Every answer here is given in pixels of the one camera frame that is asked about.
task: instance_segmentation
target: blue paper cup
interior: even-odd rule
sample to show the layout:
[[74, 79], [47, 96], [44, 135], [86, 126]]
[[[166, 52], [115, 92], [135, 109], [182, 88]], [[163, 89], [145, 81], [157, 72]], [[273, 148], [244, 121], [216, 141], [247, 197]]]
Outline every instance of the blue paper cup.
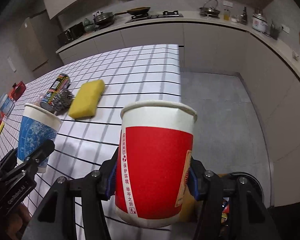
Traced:
[[[25, 104], [19, 132], [18, 164], [23, 163], [45, 140], [54, 140], [60, 126], [61, 120], [57, 116], [39, 106]], [[46, 172], [48, 158], [39, 164], [39, 173]]]

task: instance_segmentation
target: metal bolt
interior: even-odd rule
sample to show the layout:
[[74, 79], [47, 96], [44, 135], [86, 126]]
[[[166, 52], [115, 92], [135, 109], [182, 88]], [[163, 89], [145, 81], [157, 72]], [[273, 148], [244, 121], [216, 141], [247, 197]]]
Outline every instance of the metal bolt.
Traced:
[[205, 174], [208, 178], [210, 178], [210, 177], [213, 176], [213, 172], [212, 172], [212, 171], [205, 171], [204, 174]]
[[100, 175], [100, 171], [95, 170], [91, 172], [92, 177], [98, 177], [99, 175]]
[[242, 184], [246, 184], [248, 182], [248, 180], [245, 177], [240, 177], [239, 182], [242, 183]]
[[60, 183], [60, 184], [64, 183], [65, 181], [66, 181], [65, 177], [59, 177], [59, 178], [57, 178], [57, 182]]

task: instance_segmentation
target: white tablecloth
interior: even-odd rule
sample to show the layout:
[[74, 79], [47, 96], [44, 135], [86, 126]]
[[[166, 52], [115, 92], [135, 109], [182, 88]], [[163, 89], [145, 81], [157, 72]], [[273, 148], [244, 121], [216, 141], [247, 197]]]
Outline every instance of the white tablecloth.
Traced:
[[[103, 79], [105, 92], [92, 118], [74, 120], [59, 115], [62, 126], [55, 139], [47, 171], [36, 174], [37, 186], [24, 200], [31, 214], [60, 176], [69, 179], [84, 177], [110, 159], [119, 144], [120, 111], [128, 103], [160, 99], [180, 102], [180, 70], [177, 45], [149, 45], [105, 52], [87, 57], [53, 70], [26, 84], [27, 89], [8, 118], [0, 135], [0, 159], [18, 146], [24, 104], [45, 93], [58, 74], [71, 80], [69, 90], [77, 94], [83, 83]], [[169, 239], [170, 227], [144, 229], [123, 222], [114, 212], [114, 196], [103, 201], [104, 214], [113, 240]], [[81, 199], [76, 198], [78, 240], [84, 239]]]

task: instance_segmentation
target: red paper cup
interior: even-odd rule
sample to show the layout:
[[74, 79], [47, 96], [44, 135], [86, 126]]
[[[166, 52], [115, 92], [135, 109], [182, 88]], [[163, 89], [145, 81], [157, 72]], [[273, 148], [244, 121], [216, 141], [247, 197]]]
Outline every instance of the red paper cup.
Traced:
[[181, 103], [139, 101], [121, 111], [115, 206], [124, 221], [158, 228], [178, 221], [196, 112]]

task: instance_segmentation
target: white cup rim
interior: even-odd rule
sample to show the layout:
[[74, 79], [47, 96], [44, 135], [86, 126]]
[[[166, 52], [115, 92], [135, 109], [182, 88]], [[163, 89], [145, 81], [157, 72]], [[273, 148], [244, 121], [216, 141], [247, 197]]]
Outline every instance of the white cup rim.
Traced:
[[26, 106], [32, 107], [32, 108], [34, 108], [34, 109], [36, 109], [36, 110], [39, 110], [40, 112], [42, 112], [42, 113], [44, 113], [44, 114], [47, 114], [47, 115], [50, 116], [51, 118], [54, 118], [55, 120], [57, 120], [57, 121], [60, 123], [60, 125], [62, 124], [62, 121], [60, 120], [60, 118], [57, 117], [57, 116], [55, 116], [54, 114], [50, 113], [49, 111], [47, 111], [47, 110], [45, 110], [45, 109], [43, 109], [43, 108], [41, 108], [41, 107], [39, 107], [39, 106], [36, 106], [36, 105], [33, 105], [33, 104], [29, 104], [29, 103], [26, 103], [26, 104], [25, 104], [25, 107], [26, 107]]
[[120, 117], [122, 119], [125, 112], [130, 111], [135, 108], [143, 107], [143, 106], [161, 106], [161, 107], [170, 107], [170, 108], [178, 108], [194, 117], [194, 122], [197, 121], [197, 112], [191, 107], [177, 102], [165, 101], [165, 100], [143, 100], [133, 102], [131, 104], [126, 105], [120, 112]]

